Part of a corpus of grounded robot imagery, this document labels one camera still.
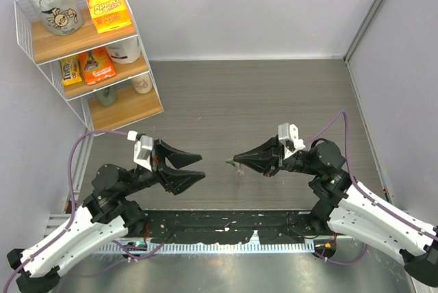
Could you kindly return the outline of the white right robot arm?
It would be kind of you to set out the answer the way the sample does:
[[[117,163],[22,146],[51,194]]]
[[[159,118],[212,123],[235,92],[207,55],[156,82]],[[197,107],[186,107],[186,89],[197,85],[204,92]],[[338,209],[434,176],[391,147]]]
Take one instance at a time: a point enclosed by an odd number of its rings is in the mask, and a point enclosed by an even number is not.
[[[437,226],[398,209],[344,170],[346,158],[334,142],[319,138],[309,150],[290,147],[273,137],[233,161],[266,177],[281,170],[313,176],[309,187],[318,202],[309,224],[314,232],[358,239],[402,264],[417,281],[437,287]]]

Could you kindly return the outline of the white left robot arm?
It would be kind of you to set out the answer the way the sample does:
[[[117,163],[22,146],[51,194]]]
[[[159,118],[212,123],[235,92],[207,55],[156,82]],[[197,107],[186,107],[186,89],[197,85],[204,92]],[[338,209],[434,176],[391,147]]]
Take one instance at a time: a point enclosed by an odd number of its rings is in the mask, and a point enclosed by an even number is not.
[[[100,167],[92,181],[92,194],[72,208],[64,224],[32,247],[7,254],[14,270],[10,279],[20,292],[49,292],[94,250],[118,238],[146,233],[148,216],[135,201],[127,200],[129,195],[155,184],[178,195],[205,178],[201,171],[186,170],[186,166],[201,161],[201,155],[136,131],[127,132],[125,137],[134,143],[135,168]]]

